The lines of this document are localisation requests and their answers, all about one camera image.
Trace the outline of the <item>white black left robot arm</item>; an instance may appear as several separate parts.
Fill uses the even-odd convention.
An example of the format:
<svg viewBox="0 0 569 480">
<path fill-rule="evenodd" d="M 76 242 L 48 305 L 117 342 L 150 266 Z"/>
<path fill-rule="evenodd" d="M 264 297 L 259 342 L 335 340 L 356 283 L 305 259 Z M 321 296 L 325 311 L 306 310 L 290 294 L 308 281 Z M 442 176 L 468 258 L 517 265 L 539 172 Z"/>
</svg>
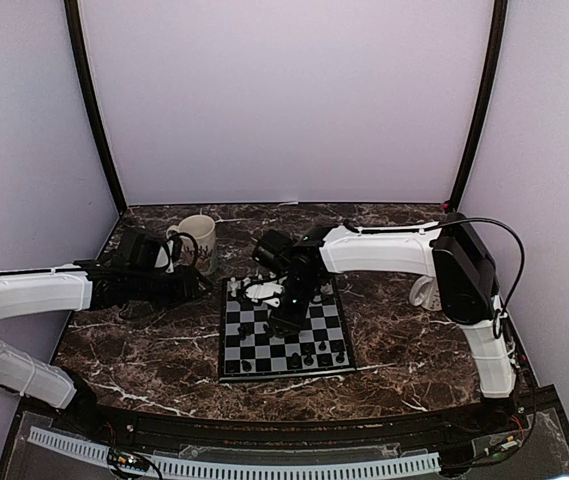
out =
<svg viewBox="0 0 569 480">
<path fill-rule="evenodd" d="M 196 266 L 181 256 L 187 233 L 168 237 L 141 228 L 126 230 L 119 244 L 96 260 L 58 267 L 0 271 L 0 320 L 58 311 L 101 311 L 146 302 L 177 307 L 212 289 Z M 0 340 L 0 386 L 65 411 L 84 436 L 105 427 L 95 394 L 75 373 L 36 360 Z"/>
</svg>

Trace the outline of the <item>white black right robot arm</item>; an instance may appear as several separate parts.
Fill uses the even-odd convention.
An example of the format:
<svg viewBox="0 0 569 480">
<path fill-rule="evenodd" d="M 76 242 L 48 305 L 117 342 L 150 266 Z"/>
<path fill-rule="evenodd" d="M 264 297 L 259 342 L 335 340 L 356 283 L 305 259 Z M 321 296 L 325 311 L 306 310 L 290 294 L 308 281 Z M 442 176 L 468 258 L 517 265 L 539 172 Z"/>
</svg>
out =
<svg viewBox="0 0 569 480">
<path fill-rule="evenodd" d="M 359 271 L 407 273 L 437 288 L 444 315 L 462 329 L 475 361 L 486 403 L 474 413 L 485 434 L 498 432 L 513 416 L 517 382 L 504 327 L 509 295 L 502 295 L 496 262 L 474 229 L 478 218 L 460 213 L 442 222 L 363 227 L 349 221 L 315 226 L 298 240 L 267 231 L 254 260 L 272 280 L 241 281 L 240 296 L 271 308 L 271 330 L 279 337 L 301 331 L 310 301 L 332 275 Z"/>
</svg>

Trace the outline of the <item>black grey chess board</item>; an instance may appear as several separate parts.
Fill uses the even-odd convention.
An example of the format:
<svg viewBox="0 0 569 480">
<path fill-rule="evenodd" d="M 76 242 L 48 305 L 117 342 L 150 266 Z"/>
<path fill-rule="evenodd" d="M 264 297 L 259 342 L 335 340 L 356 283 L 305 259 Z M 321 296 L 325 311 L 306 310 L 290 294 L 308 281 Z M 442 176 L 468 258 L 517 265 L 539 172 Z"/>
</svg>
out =
<svg viewBox="0 0 569 480">
<path fill-rule="evenodd" d="M 337 283 L 331 280 L 307 304 L 298 331 L 271 321 L 272 302 L 240 292 L 234 278 L 221 282 L 218 380 L 269 381 L 348 374 L 357 370 Z"/>
</svg>

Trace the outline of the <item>pile of black chess pieces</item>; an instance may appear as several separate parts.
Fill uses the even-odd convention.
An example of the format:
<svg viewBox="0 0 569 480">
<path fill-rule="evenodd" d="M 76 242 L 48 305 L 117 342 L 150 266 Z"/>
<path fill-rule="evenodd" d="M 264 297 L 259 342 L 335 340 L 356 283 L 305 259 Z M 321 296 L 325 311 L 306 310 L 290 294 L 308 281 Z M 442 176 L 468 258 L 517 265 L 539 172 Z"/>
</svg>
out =
<svg viewBox="0 0 569 480">
<path fill-rule="evenodd" d="M 265 322 L 241 323 L 237 332 L 241 342 L 253 339 L 255 344 L 262 344 L 268 342 L 269 325 Z"/>
</svg>

